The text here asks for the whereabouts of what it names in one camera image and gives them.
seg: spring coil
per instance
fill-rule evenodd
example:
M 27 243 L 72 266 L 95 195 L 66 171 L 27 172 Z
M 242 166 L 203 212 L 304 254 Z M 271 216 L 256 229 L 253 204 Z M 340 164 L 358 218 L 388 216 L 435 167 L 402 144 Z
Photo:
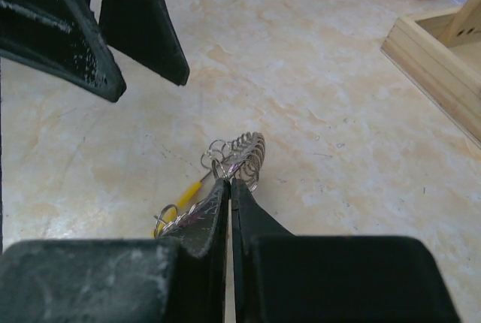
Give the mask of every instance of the spring coil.
M 259 182 L 259 172 L 264 164 L 265 139 L 261 133 L 245 133 L 233 141 L 215 140 L 201 157 L 201 164 L 206 169 L 211 169 L 214 178 L 222 177 L 231 181 L 233 178 L 243 180 L 249 190 L 253 192 Z M 186 217 L 192 215 L 202 206 L 201 200 L 191 206 L 188 212 L 179 215 L 175 204 L 166 206 L 159 216 L 154 229 L 154 237 L 160 237 L 172 228 L 177 227 Z M 166 222 L 162 218 L 170 210 L 175 209 L 176 218 Z

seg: metal wire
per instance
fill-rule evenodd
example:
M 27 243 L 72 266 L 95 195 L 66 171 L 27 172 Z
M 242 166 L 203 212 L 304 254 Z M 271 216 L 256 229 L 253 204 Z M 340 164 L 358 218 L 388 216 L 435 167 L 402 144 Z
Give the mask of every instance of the metal wire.
M 233 141 L 217 139 L 213 141 L 209 148 L 201 156 L 201 164 L 206 169 L 212 169 L 214 178 L 217 180 L 222 177 L 225 180 L 233 178 L 244 180 L 253 192 L 257 188 L 259 172 L 264 164 L 265 158 L 265 139 L 261 133 L 245 133 Z M 188 212 L 179 216 L 177 207 L 174 204 L 166 206 L 157 219 L 154 230 L 154 237 L 160 237 L 166 231 L 177 227 L 182 220 L 192 215 L 204 200 L 191 206 Z M 164 215 L 170 210 L 175 209 L 176 218 L 171 222 L 163 220 Z

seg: yellow object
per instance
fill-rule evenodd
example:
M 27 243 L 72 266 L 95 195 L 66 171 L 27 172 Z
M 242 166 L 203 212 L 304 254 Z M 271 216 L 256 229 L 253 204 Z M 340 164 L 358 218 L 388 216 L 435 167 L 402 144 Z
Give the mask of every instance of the yellow object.
M 177 206 L 178 210 L 183 209 L 187 203 L 192 199 L 192 197 L 197 193 L 201 188 L 202 188 L 202 182 L 207 179 L 207 177 L 212 173 L 212 171 L 209 171 L 207 174 L 205 174 L 202 179 L 200 179 L 198 182 L 192 184 L 185 193 L 183 193 L 182 197 L 178 200 L 178 202 L 175 204 Z M 167 212 L 165 212 L 164 216 L 162 217 L 162 220 L 166 223 L 172 222 L 176 218 L 176 210 L 174 208 L 169 209 Z M 164 223 L 160 223 L 157 231 L 153 231 L 153 237 L 155 238 L 156 236 L 159 235 L 160 231 L 164 227 Z

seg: wooden frame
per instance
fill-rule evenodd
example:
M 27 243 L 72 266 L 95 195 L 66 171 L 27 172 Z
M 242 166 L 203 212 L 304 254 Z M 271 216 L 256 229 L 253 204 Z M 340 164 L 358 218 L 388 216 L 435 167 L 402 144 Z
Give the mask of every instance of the wooden frame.
M 481 148 L 481 0 L 398 18 L 382 51 Z

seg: beige marble table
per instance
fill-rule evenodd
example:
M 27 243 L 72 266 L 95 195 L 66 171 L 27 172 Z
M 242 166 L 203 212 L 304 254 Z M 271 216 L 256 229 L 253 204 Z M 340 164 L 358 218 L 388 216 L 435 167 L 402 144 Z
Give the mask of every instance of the beige marble table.
M 185 87 L 115 52 L 128 89 L 111 104 L 2 60 L 5 245 L 147 238 L 209 142 L 261 131 L 255 198 L 280 223 L 416 237 L 463 319 L 481 321 L 481 151 L 380 52 L 397 16 L 451 3 L 166 1 Z M 231 281 L 228 296 L 232 321 Z

